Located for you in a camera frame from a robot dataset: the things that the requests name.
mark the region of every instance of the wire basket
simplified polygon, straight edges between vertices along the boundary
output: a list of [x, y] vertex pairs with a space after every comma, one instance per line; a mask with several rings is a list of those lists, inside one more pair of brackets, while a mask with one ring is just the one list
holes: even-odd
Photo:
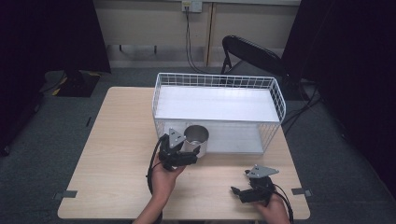
[[206, 153], [263, 153], [286, 105], [273, 77], [160, 73], [152, 113], [158, 137], [202, 125]]

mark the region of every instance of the gray carpet floor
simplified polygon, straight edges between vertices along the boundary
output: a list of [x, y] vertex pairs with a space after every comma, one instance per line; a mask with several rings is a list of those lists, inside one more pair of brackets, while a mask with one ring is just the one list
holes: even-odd
[[[188, 67], [114, 68], [102, 75], [90, 98], [45, 92], [40, 109], [10, 145], [10, 155], [0, 158], [0, 223], [131, 223], [62, 220], [57, 217], [61, 201], [52, 197], [67, 188], [106, 91], [113, 86], [153, 87], [159, 72], [195, 73]], [[43, 90], [61, 76], [47, 73]], [[289, 112], [302, 106], [304, 101], [287, 101]], [[311, 217], [296, 223], [396, 223], [396, 202], [367, 160], [342, 138], [323, 103], [305, 111], [286, 138], [303, 188], [313, 192], [307, 198]]]

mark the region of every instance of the hand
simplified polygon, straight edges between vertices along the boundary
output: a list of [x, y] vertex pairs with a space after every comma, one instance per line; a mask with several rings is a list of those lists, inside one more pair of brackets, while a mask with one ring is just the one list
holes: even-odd
[[173, 171], [167, 171], [161, 165], [158, 154], [154, 158], [152, 171], [152, 197], [159, 200], [167, 200], [175, 188], [177, 177], [184, 171], [186, 166], [179, 166]]
[[152, 164], [152, 197], [134, 224], [153, 223], [157, 219], [175, 188], [177, 177], [186, 168], [186, 166], [179, 166], [173, 171], [167, 171], [163, 168], [158, 154], [155, 155]]
[[274, 193], [267, 206], [260, 202], [255, 202], [253, 205], [262, 214], [268, 224], [290, 223], [283, 200]]

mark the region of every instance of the black chair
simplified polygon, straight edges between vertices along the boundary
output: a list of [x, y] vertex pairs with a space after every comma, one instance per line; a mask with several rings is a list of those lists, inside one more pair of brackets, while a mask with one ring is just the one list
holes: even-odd
[[[306, 94], [299, 83], [293, 83], [282, 60], [271, 50], [265, 49], [236, 35], [227, 35], [222, 40], [225, 59], [221, 68], [223, 75], [260, 76], [276, 78], [285, 100], [302, 100]], [[232, 65], [230, 54], [240, 59]], [[225, 83], [237, 86], [237, 83]]]

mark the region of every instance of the power cord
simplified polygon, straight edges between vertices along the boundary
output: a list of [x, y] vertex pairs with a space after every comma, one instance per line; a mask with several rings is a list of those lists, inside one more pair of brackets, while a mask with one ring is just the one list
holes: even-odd
[[184, 7], [186, 11], [186, 19], [187, 19], [187, 31], [186, 31], [186, 54], [187, 54], [187, 62], [189, 63], [190, 67], [196, 72], [196, 73], [204, 73], [204, 74], [211, 74], [207, 73], [206, 71], [203, 71], [199, 69], [197, 66], [195, 66], [194, 61], [192, 59], [191, 55], [191, 36], [190, 36], [190, 13], [189, 7]]
[[290, 221], [290, 224], [293, 224], [294, 223], [294, 215], [293, 215], [293, 210], [291, 209], [291, 204], [290, 204], [288, 195], [286, 195], [285, 191], [279, 185], [274, 184], [274, 186], [279, 188], [285, 195], [285, 198], [283, 198], [281, 194], [279, 194], [278, 192], [275, 191], [275, 194], [277, 196], [279, 196], [285, 202], [286, 206], [288, 207], [289, 221]]
[[[152, 166], [152, 163], [154, 163], [154, 158], [155, 158], [155, 155], [157, 154], [158, 146], [160, 145], [161, 141], [164, 138], [165, 138], [165, 135], [163, 135], [160, 139], [158, 139], [158, 142], [155, 145], [155, 148], [152, 152], [151, 160], [149, 162], [148, 174], [146, 175], [146, 178], [148, 179], [148, 189], [151, 194], [152, 194], [152, 182], [151, 182], [152, 171], [153, 171], [154, 167], [156, 167], [158, 164], [161, 164], [161, 162], [158, 162], [154, 166]], [[153, 224], [160, 224], [162, 220], [163, 220], [163, 212], [160, 213], [160, 215], [157, 217], [157, 219], [154, 221]]]
[[318, 91], [318, 86], [315, 87], [314, 92], [312, 93], [312, 96], [309, 98], [308, 102], [300, 109], [298, 110], [292, 110], [289, 112], [297, 112], [296, 114], [292, 115], [291, 117], [289, 117], [288, 119], [284, 120], [282, 122], [282, 126], [286, 125], [287, 123], [289, 123], [292, 119], [294, 119], [294, 121], [291, 123], [291, 125], [289, 126], [289, 128], [285, 131], [285, 135], [288, 134], [288, 132], [290, 131], [291, 127], [294, 125], [294, 123], [297, 121], [297, 119], [308, 109], [312, 108], [312, 106], [316, 105], [317, 103], [319, 103], [321, 101], [321, 97], [319, 97], [314, 103], [312, 103], [313, 99], [315, 98], [315, 94]]

